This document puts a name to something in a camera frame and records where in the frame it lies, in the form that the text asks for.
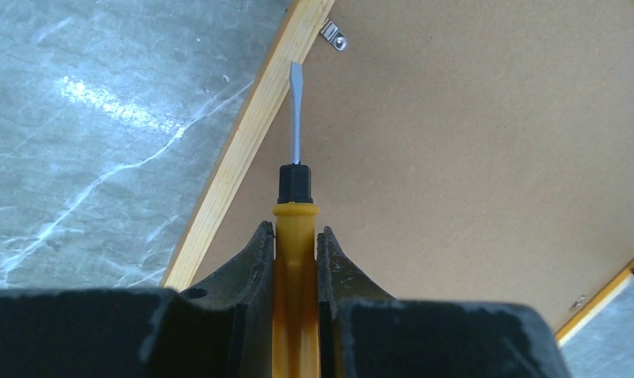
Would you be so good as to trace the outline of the orange picture frame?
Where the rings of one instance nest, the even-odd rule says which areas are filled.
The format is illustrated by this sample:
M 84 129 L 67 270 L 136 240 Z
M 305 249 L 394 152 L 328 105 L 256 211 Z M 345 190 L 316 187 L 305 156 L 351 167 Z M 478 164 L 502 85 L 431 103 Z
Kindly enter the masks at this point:
M 393 295 L 521 302 L 564 335 L 634 259 L 634 1 L 293 1 L 164 285 L 271 218 L 294 59 L 317 226 Z

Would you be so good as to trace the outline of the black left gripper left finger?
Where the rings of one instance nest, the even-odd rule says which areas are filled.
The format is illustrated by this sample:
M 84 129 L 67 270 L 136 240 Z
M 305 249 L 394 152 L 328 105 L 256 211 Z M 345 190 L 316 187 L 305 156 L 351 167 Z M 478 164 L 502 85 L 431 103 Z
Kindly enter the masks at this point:
M 0 377 L 269 377 L 272 225 L 184 291 L 0 290 Z

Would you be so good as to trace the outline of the yellow handled screwdriver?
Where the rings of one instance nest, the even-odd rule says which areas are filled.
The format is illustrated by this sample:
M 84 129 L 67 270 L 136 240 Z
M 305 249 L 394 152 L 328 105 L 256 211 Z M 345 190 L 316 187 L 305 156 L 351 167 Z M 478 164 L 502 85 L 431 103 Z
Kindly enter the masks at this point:
M 319 377 L 315 216 L 311 170 L 301 161 L 302 66 L 290 66 L 291 160 L 280 167 L 273 273 L 274 377 Z

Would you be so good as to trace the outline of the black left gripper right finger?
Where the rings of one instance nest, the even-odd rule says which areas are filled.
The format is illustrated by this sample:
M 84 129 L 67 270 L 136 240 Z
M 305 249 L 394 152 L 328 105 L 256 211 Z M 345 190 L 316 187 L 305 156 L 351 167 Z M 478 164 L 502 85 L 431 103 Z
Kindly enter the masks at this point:
M 323 377 L 567 377 L 544 319 L 508 302 L 398 299 L 317 237 Z

